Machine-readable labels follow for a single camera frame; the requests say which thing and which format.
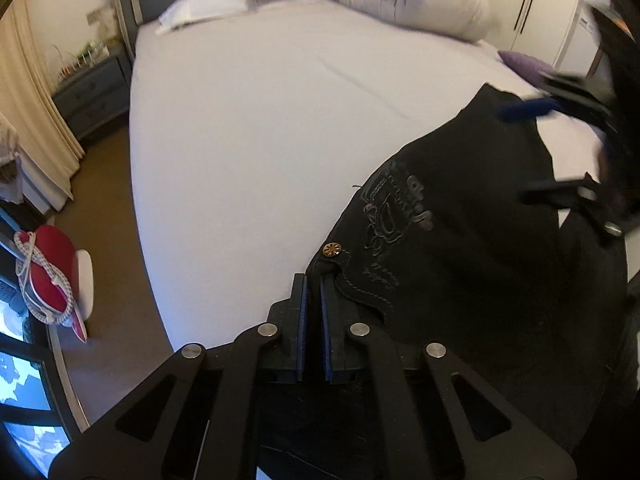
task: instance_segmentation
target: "curtain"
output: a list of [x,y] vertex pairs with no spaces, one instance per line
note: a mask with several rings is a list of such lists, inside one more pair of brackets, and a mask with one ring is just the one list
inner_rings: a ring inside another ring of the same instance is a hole
[[50,97],[27,0],[14,0],[0,20],[0,110],[18,131],[28,180],[62,209],[84,151]]

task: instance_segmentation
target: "carpet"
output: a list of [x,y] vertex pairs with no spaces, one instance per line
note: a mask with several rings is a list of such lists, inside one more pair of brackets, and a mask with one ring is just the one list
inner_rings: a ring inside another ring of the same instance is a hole
[[75,200],[56,216],[94,265],[89,342],[60,328],[69,377],[90,424],[173,353],[146,275],[133,209],[126,126],[88,147]]

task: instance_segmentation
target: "purple pillow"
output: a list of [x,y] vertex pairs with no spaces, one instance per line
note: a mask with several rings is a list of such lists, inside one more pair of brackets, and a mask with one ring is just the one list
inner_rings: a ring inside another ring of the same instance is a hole
[[498,54],[506,66],[511,68],[511,70],[523,78],[524,81],[538,88],[544,82],[540,72],[549,75],[556,73],[556,69],[551,65],[533,56],[527,56],[527,54],[510,52],[508,50],[499,50]]

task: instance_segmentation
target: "white lace cloth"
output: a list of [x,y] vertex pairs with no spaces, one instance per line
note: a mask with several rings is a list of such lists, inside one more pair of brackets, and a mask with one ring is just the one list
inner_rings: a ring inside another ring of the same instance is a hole
[[0,181],[0,199],[15,204],[22,203],[22,168],[18,152],[18,133],[0,112],[0,167],[15,161],[16,177],[10,182]]

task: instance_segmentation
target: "metal screw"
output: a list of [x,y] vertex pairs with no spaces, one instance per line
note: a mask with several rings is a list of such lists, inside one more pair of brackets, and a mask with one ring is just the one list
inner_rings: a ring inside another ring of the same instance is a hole
[[258,334],[263,337],[272,337],[278,333],[278,327],[273,323],[262,323],[258,327]]
[[446,353],[447,353],[447,349],[443,344],[429,343],[427,345],[427,354],[429,354],[431,357],[435,357],[436,359],[439,359],[441,357],[444,357],[444,354]]
[[182,347],[182,357],[187,359],[195,359],[202,354],[202,347],[197,343],[189,343]]
[[593,189],[589,189],[588,187],[580,186],[577,189],[577,193],[582,198],[590,200],[591,202],[595,202],[598,199],[596,192]]
[[613,222],[607,222],[606,224],[604,224],[604,230],[612,236],[622,236],[622,229],[620,229],[620,227],[615,225]]
[[349,330],[353,335],[356,335],[359,337],[367,335],[369,332],[371,332],[369,325],[365,323],[354,323],[349,327]]
[[342,252],[342,246],[335,242],[331,242],[322,248],[322,254],[327,258],[333,258]]

